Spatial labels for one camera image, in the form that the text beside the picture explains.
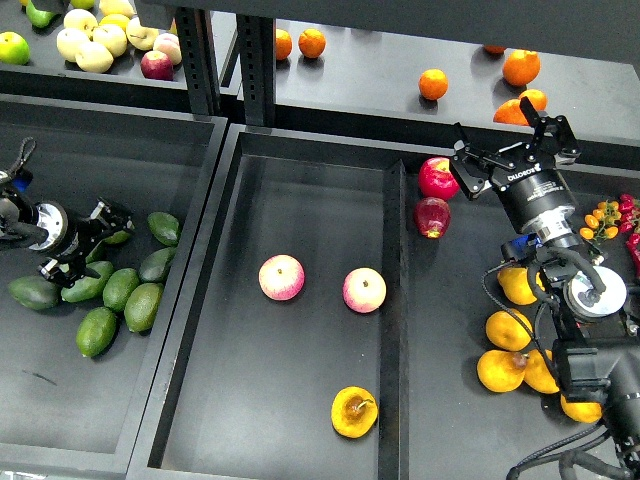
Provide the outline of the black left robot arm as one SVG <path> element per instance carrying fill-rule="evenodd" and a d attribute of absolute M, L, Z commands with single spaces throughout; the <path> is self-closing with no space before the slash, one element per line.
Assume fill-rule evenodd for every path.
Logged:
<path fill-rule="evenodd" d="M 36 141 L 21 141 L 14 163 L 1 172 L 1 248 L 26 248 L 46 256 L 38 267 L 47 281 L 70 288 L 76 281 L 98 273 L 86 266 L 87 257 L 104 240 L 134 231 L 126 207 L 100 198 L 82 217 L 53 200 L 34 202 L 25 194 L 33 179 L 26 169 Z"/>

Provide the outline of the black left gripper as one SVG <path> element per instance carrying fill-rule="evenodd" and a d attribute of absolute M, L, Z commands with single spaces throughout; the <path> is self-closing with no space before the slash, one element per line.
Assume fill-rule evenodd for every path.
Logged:
<path fill-rule="evenodd" d="M 127 207 L 105 198 L 98 199 L 89 216 L 55 201 L 38 202 L 31 207 L 31 224 L 39 233 L 28 241 L 27 248 L 50 256 L 38 266 L 46 281 L 71 288 L 83 278 L 100 278 L 86 262 L 93 241 L 107 245 L 126 242 L 134 233 L 132 217 Z"/>

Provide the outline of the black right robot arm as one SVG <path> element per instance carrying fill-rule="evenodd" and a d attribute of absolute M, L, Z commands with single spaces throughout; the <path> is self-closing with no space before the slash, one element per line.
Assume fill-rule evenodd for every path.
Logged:
<path fill-rule="evenodd" d="M 520 109 L 533 129 L 530 140 L 491 152 L 472 145 L 457 125 L 450 169 L 468 199 L 489 190 L 499 198 L 518 234 L 502 245 L 503 264 L 525 267 L 527 284 L 555 327 L 552 352 L 543 361 L 567 402 L 601 406 L 600 423 L 618 462 L 607 464 L 580 446 L 531 455 L 508 476 L 552 460 L 563 479 L 575 478 L 577 467 L 609 479 L 636 479 L 639 319 L 629 306 L 639 287 L 603 266 L 602 250 L 571 225 L 577 203 L 559 168 L 573 163 L 580 150 L 567 119 L 539 114 L 529 99 Z"/>

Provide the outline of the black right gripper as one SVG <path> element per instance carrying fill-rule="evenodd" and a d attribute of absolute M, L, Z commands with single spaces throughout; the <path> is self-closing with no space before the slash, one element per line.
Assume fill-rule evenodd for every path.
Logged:
<path fill-rule="evenodd" d="M 574 163 L 580 147 L 565 116 L 539 113 L 528 97 L 519 108 L 533 129 L 526 144 L 490 152 L 472 145 L 459 122 L 449 169 L 468 200 L 492 190 L 520 234 L 569 235 L 575 199 L 556 164 Z"/>

